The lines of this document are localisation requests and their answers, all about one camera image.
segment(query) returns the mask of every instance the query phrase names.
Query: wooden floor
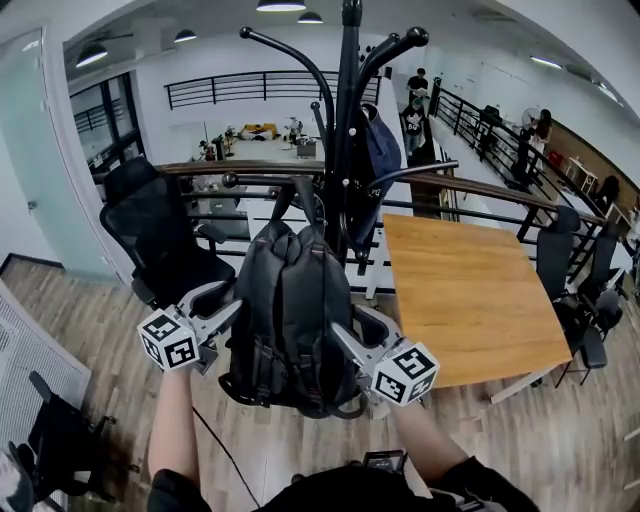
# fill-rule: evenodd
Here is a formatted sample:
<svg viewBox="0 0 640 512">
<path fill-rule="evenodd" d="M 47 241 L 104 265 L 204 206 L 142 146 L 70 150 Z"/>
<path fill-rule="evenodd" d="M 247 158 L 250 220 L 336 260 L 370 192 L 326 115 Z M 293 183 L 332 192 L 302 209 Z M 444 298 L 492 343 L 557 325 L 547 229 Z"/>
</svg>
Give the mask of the wooden floor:
<svg viewBox="0 0 640 512">
<path fill-rule="evenodd" d="M 146 453 L 160 371 L 143 354 L 135 326 L 149 312 L 130 290 L 80 282 L 60 269 L 13 260 L 2 279 L 27 311 L 92 370 L 85 407 L 97 418 L 116 416 L 111 430 L 122 460 L 139 464 L 117 491 L 113 506 L 76 499 L 72 510 L 145 509 L 150 477 Z M 381 304 L 393 309 L 393 304 Z M 640 437 L 622 437 L 640 426 L 640 314 L 624 317 L 607 339 L 609 365 L 583 387 L 568 375 L 558 390 L 550 377 L 492 406 L 488 394 L 505 382 L 434 391 L 428 407 L 438 423 L 469 453 L 500 471 L 549 512 L 627 512 L 640 488 Z M 367 450 L 400 448 L 387 420 L 313 421 L 289 409 L 257 409 L 226 397 L 217 384 L 228 354 L 206 378 L 193 376 L 195 404 L 231 450 L 261 503 L 297 472 L 313 473 L 361 459 Z M 558 372 L 553 374 L 557 379 Z M 202 488 L 215 512 L 252 510 L 228 459 L 197 424 Z M 415 475 L 410 472 L 412 485 Z"/>
</svg>

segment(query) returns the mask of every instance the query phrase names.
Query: wooden table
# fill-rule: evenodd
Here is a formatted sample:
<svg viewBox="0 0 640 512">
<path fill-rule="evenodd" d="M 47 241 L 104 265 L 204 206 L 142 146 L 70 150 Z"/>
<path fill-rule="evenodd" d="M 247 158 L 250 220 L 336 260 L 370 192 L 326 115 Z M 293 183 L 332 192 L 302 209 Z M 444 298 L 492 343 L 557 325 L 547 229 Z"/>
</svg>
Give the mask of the wooden table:
<svg viewBox="0 0 640 512">
<path fill-rule="evenodd" d="M 388 214 L 384 227 L 402 328 L 440 361 L 436 387 L 534 372 L 511 390 L 516 392 L 571 359 L 513 233 Z"/>
</svg>

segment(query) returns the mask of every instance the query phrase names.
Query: black backpack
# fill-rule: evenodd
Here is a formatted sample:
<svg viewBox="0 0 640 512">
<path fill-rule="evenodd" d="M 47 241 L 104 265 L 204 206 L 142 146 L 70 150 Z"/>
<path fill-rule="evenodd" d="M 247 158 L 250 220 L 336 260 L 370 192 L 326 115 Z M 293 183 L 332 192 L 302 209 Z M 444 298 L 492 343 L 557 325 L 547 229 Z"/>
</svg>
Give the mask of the black backpack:
<svg viewBox="0 0 640 512">
<path fill-rule="evenodd" d="M 229 373 L 220 384 L 244 405 L 283 405 L 311 418 L 360 416 L 339 406 L 360 390 L 356 367 L 331 336 L 330 323 L 352 325 L 344 269 L 316 222 L 313 185 L 304 177 L 282 187 L 271 221 L 251 243 L 235 287 L 244 299 L 231 328 Z M 295 193 L 311 224 L 295 234 L 282 220 Z"/>
</svg>

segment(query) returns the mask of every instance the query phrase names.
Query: forearm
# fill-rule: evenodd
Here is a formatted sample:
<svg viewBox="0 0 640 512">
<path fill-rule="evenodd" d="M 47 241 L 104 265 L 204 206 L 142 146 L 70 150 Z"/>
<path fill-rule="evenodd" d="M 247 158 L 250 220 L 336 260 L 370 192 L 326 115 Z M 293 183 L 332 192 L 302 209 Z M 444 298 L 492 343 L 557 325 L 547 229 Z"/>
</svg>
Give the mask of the forearm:
<svg viewBox="0 0 640 512">
<path fill-rule="evenodd" d="M 170 469 L 200 487 L 189 367 L 162 376 L 149 443 L 149 473 Z"/>
<path fill-rule="evenodd" d="M 437 482 L 447 471 L 469 458 L 453 439 L 440 431 L 420 403 L 390 407 L 400 440 L 425 483 Z"/>
</svg>

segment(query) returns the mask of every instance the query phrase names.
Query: window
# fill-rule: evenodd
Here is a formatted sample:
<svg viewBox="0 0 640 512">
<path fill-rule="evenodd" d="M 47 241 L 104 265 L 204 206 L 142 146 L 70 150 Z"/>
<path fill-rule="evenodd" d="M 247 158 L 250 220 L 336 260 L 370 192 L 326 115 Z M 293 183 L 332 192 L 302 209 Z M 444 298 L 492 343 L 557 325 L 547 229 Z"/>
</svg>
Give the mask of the window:
<svg viewBox="0 0 640 512">
<path fill-rule="evenodd" d="M 129 73 L 71 97 L 73 117 L 91 174 L 103 175 L 144 155 L 132 98 Z"/>
<path fill-rule="evenodd" d="M 109 80 L 109 94 L 113 105 L 113 112 L 116 117 L 116 125 L 118 133 L 127 135 L 133 130 L 133 122 L 131 120 L 131 112 L 127 102 L 126 82 L 124 76 L 112 78 Z"/>
<path fill-rule="evenodd" d="M 71 108 L 84 156 L 87 162 L 93 162 L 94 158 L 113 144 L 100 86 L 91 87 L 73 96 Z"/>
</svg>

